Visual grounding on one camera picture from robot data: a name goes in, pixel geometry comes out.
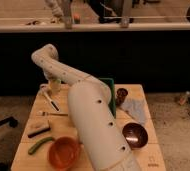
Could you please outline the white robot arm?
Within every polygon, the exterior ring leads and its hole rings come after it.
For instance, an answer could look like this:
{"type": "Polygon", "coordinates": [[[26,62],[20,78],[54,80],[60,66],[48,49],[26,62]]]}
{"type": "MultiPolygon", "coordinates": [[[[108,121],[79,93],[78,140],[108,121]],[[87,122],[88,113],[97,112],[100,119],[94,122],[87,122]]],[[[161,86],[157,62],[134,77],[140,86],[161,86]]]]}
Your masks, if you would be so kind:
{"type": "Polygon", "coordinates": [[[32,61],[48,76],[70,86],[69,115],[95,171],[142,171],[109,108],[112,93],[100,79],[58,61],[47,44],[34,51],[32,61]]]}

